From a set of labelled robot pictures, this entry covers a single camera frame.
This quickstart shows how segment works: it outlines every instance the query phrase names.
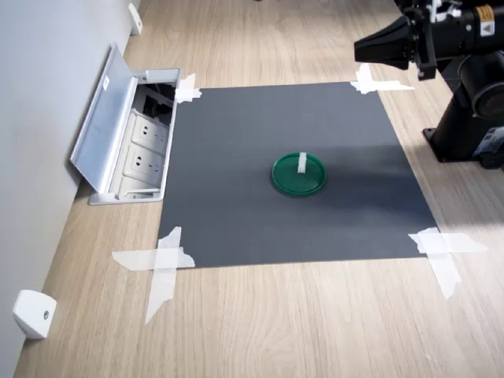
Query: warning label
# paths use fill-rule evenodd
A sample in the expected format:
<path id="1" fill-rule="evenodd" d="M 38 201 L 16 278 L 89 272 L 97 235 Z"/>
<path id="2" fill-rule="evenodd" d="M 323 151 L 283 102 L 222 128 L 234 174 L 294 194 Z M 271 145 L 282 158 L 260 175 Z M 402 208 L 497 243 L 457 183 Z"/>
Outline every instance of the warning label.
<path id="1" fill-rule="evenodd" d="M 504 126 L 491 128 L 472 155 L 475 157 L 487 152 L 495 153 L 501 148 L 502 143 L 504 143 Z"/>
<path id="2" fill-rule="evenodd" d="M 480 36 L 489 37 L 495 34 L 495 15 L 491 6 L 477 6 L 480 16 Z"/>

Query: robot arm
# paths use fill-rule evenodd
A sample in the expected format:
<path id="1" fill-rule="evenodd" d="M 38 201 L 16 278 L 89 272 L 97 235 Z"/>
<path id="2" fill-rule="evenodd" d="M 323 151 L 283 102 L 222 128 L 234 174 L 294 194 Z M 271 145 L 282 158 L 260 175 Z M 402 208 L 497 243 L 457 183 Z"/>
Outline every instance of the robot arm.
<path id="1" fill-rule="evenodd" d="M 460 3 L 413 6 L 385 29 L 354 44 L 355 60 L 398 69 L 417 65 L 419 79 L 433 79 L 437 61 L 504 49 L 504 6 L 460 10 Z M 440 6 L 449 6 L 439 12 Z"/>
<path id="2" fill-rule="evenodd" d="M 440 162 L 476 160 L 496 169 L 504 165 L 504 6 L 459 5 L 433 0 L 404 9 L 394 23 L 354 44 L 355 60 L 398 69 L 414 62 L 419 80 L 426 80 L 435 77 L 437 61 L 466 56 L 460 86 L 438 127 L 424 136 Z"/>

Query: floor power outlet box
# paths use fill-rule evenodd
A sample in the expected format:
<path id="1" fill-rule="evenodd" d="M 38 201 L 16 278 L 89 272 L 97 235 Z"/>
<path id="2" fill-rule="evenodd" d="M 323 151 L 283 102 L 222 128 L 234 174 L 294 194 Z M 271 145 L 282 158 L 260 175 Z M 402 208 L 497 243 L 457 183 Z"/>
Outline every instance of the floor power outlet box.
<path id="1" fill-rule="evenodd" d="M 163 199 L 180 74 L 132 72 L 112 47 L 70 156 L 94 189 L 90 205 Z"/>

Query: wooden desk surface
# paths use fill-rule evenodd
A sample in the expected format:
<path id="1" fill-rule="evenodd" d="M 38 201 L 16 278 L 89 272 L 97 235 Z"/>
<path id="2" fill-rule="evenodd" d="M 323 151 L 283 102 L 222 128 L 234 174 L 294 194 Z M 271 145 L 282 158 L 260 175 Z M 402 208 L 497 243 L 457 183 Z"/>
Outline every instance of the wooden desk surface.
<path id="1" fill-rule="evenodd" d="M 141 12 L 129 65 L 182 67 L 200 87 L 354 80 L 354 40 L 398 16 L 392 0 L 143 0 Z M 25 345 L 16 375 L 504 376 L 504 174 L 435 161 L 421 129 L 449 101 L 441 79 L 372 73 L 416 88 L 380 97 L 441 230 L 491 247 L 454 256 L 452 298 L 424 258 L 196 269 L 144 326 L 152 272 L 111 252 L 156 246 L 161 203 L 90 207 L 84 187 L 44 287 L 58 302 L 49 337 Z"/>

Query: open metal lid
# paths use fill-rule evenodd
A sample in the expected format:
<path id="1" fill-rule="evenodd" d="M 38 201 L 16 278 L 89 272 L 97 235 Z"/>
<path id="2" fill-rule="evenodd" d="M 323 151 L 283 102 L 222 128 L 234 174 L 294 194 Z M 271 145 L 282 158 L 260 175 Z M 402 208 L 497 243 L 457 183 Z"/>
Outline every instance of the open metal lid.
<path id="1" fill-rule="evenodd" d="M 70 155 L 98 193 L 109 190 L 137 83 L 114 44 Z"/>

